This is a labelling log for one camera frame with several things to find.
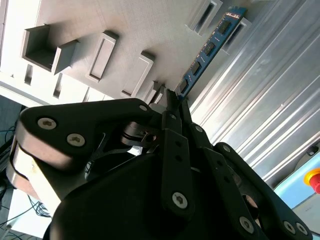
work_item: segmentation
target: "silver screw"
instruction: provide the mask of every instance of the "silver screw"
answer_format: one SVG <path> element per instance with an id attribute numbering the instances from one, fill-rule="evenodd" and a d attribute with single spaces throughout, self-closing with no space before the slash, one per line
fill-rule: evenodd
<path id="1" fill-rule="evenodd" d="M 147 111 L 148 108 L 146 108 L 146 106 L 143 106 L 143 105 L 139 105 L 139 108 L 142 109 L 143 111 Z"/>
<path id="2" fill-rule="evenodd" d="M 195 129 L 197 129 L 200 133 L 202 133 L 202 131 L 203 131 L 202 128 L 200 126 L 198 126 L 198 125 L 195 126 Z"/>
<path id="3" fill-rule="evenodd" d="M 51 118 L 43 117 L 38 120 L 38 126 L 42 129 L 52 130 L 56 128 L 57 123 Z"/>
<path id="4" fill-rule="evenodd" d="M 287 221 L 283 221 L 283 225 L 285 226 L 285 228 L 292 234 L 296 234 L 296 230 L 294 229 L 294 227 Z"/>
<path id="5" fill-rule="evenodd" d="M 68 144 L 70 144 L 74 147 L 82 147 L 86 143 L 85 138 L 78 133 L 69 134 L 66 137 L 66 141 L 68 142 Z"/>
<path id="6" fill-rule="evenodd" d="M 307 230 L 305 229 L 304 226 L 302 226 L 299 222 L 296 223 L 296 227 L 302 232 L 304 235 L 308 235 Z"/>
<path id="7" fill-rule="evenodd" d="M 246 218 L 245 216 L 241 216 L 239 218 L 239 222 L 241 224 L 241 226 L 244 228 L 244 230 L 246 230 L 248 233 L 253 234 L 255 229 L 254 226 L 252 225 L 252 223 L 249 221 L 248 218 Z"/>
<path id="8" fill-rule="evenodd" d="M 175 192 L 172 195 L 172 201 L 180 209 L 185 209 L 188 206 L 186 197 L 180 192 Z"/>
<path id="9" fill-rule="evenodd" d="M 177 117 L 176 117 L 175 115 L 173 115 L 173 114 L 170 113 L 169 116 L 170 116 L 172 119 L 177 120 Z"/>
<path id="10" fill-rule="evenodd" d="M 226 150 L 228 153 L 230 153 L 230 148 L 226 145 L 223 145 L 223 149 Z"/>

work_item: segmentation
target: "blue circuit board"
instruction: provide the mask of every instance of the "blue circuit board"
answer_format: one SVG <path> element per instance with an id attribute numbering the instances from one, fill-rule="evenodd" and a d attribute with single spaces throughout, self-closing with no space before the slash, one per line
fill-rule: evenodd
<path id="1" fill-rule="evenodd" d="M 174 90 L 178 99 L 182 101 L 196 84 L 202 73 L 217 55 L 217 52 L 224 45 L 228 37 L 240 23 L 247 9 L 233 6 L 223 15 L 223 18 L 216 29 L 210 35 L 195 60 L 190 65 L 182 80 Z"/>

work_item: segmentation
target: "white table surface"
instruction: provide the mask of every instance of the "white table surface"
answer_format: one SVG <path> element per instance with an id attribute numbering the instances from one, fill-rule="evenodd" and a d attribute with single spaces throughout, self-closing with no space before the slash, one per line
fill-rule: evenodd
<path id="1" fill-rule="evenodd" d="M 33 197 L 30 198 L 34 203 L 37 202 L 37 200 Z M 8 219 L 12 219 L 15 216 L 23 213 L 31 206 L 32 205 L 30 203 L 28 195 L 19 189 L 14 189 Z M 9 221 L 7 224 L 10 224 L 12 226 L 12 230 L 42 239 L 50 223 L 50 217 L 38 216 L 34 209 L 30 209 L 23 215 L 13 219 L 12 221 Z"/>

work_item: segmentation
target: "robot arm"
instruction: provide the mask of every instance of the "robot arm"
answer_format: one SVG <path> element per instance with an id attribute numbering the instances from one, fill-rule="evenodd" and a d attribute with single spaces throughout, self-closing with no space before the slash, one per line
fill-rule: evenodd
<path id="1" fill-rule="evenodd" d="M 7 176 L 48 208 L 49 239 L 312 239 L 231 146 L 211 145 L 186 100 L 166 97 L 162 114 L 134 98 L 22 112 Z"/>

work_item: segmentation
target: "silver metal wall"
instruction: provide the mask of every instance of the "silver metal wall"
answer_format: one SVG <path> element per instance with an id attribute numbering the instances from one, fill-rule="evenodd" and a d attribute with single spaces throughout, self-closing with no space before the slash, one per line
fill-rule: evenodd
<path id="1" fill-rule="evenodd" d="M 211 72 L 192 118 L 274 186 L 320 139 L 319 59 L 320 1 L 274 1 L 238 52 Z"/>

